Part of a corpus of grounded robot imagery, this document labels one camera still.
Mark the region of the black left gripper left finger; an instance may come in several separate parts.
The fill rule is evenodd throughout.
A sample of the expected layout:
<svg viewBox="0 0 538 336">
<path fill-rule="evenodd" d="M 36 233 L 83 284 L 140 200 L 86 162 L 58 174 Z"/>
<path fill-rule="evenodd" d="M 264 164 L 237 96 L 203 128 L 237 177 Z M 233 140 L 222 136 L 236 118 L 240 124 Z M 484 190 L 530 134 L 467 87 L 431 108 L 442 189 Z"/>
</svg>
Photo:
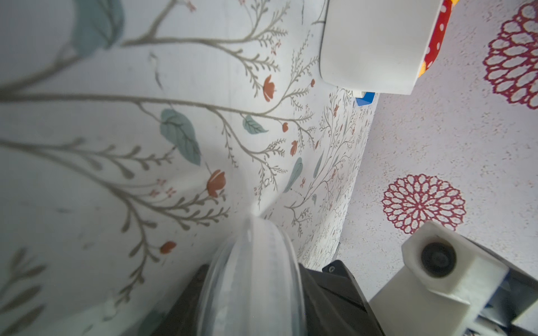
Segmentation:
<svg viewBox="0 0 538 336">
<path fill-rule="evenodd" d="M 210 266 L 202 265 L 190 280 L 171 310 L 150 336 L 194 336 L 197 331 L 197 309 Z"/>
</svg>

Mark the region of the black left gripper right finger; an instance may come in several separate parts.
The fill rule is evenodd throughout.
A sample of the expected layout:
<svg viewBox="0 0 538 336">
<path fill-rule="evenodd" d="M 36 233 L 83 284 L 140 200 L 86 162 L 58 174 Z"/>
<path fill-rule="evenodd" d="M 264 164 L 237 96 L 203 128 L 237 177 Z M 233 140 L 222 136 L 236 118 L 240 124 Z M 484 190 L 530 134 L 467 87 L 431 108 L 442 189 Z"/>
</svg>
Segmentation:
<svg viewBox="0 0 538 336">
<path fill-rule="evenodd" d="M 341 260 L 320 272 L 303 265 L 299 270 L 308 335 L 385 334 L 356 279 Z"/>
</svg>

